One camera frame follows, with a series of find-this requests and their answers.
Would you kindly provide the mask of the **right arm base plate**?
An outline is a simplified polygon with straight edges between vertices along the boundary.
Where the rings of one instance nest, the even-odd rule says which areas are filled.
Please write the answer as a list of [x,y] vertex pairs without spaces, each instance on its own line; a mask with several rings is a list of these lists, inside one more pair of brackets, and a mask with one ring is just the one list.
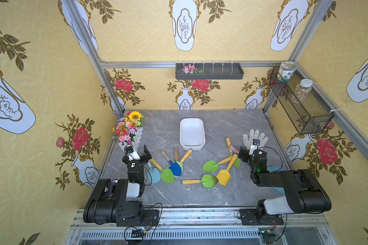
[[284,224],[282,215],[270,215],[267,213],[263,214],[257,209],[240,209],[238,218],[241,220],[242,225],[244,226],[280,226]]

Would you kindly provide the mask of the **blue trowel wooden handle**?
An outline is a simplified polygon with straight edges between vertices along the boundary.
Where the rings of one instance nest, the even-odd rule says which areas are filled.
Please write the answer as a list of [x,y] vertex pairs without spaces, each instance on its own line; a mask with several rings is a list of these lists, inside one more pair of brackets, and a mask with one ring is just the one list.
[[177,162],[173,162],[169,156],[165,153],[164,150],[161,150],[161,154],[164,156],[164,158],[169,162],[169,169],[173,172],[173,175],[175,178],[178,178],[182,175],[182,169],[179,166]]

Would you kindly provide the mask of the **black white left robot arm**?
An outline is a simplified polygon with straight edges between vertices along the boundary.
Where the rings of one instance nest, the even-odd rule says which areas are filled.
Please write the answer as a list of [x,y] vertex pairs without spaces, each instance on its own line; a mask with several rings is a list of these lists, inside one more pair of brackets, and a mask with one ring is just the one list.
[[146,218],[147,211],[141,201],[128,201],[127,194],[139,198],[145,189],[144,165],[152,156],[144,146],[138,156],[134,146],[125,147],[122,161],[127,166],[127,179],[99,179],[83,211],[85,223],[136,226]]

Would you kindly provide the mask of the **yellow square shovel yellow handle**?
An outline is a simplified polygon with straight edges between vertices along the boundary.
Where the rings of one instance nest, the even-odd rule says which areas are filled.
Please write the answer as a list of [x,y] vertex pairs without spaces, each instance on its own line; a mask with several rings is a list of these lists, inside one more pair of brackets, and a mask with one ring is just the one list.
[[216,178],[218,179],[218,183],[222,186],[226,186],[231,175],[230,175],[230,169],[234,165],[235,161],[237,160],[238,155],[234,154],[229,162],[229,165],[226,169],[220,170],[217,174]]

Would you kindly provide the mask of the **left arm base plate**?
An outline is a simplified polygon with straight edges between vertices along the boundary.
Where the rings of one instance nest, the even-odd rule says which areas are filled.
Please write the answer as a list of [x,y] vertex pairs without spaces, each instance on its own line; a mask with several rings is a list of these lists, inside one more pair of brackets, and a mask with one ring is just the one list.
[[159,214],[160,214],[159,210],[150,209],[150,210],[147,210],[145,213],[138,215],[138,216],[122,218],[117,223],[117,227],[129,227],[129,226],[155,227],[158,224]]

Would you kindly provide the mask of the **light green trowel wooden handle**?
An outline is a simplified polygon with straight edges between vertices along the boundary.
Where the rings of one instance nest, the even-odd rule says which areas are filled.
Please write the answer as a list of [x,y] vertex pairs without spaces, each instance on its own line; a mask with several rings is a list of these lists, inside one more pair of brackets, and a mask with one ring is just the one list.
[[180,166],[181,170],[183,171],[183,163],[179,161],[178,148],[174,148],[174,156],[175,156],[176,163],[178,163],[178,165]]

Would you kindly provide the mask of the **green leaf shovel yellow handle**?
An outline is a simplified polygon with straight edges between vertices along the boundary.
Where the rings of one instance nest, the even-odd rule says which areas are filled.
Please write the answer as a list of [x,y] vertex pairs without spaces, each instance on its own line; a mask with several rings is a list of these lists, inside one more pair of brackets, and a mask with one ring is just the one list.
[[206,171],[206,172],[215,172],[219,169],[219,166],[221,164],[224,164],[224,163],[227,163],[227,162],[230,162],[230,160],[232,159],[233,156],[229,156],[219,162],[216,162],[214,160],[210,160],[210,161],[207,161],[206,163],[203,164],[202,166],[202,170]]

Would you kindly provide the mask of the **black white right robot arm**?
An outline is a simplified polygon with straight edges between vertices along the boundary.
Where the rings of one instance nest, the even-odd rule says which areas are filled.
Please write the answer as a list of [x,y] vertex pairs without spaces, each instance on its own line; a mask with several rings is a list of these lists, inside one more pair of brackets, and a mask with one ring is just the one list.
[[233,151],[243,162],[249,163],[250,178],[255,185],[284,190],[281,197],[258,202],[255,211],[257,219],[283,214],[323,213],[331,210],[331,199],[310,170],[269,172],[267,152],[258,144],[251,150],[241,147]]

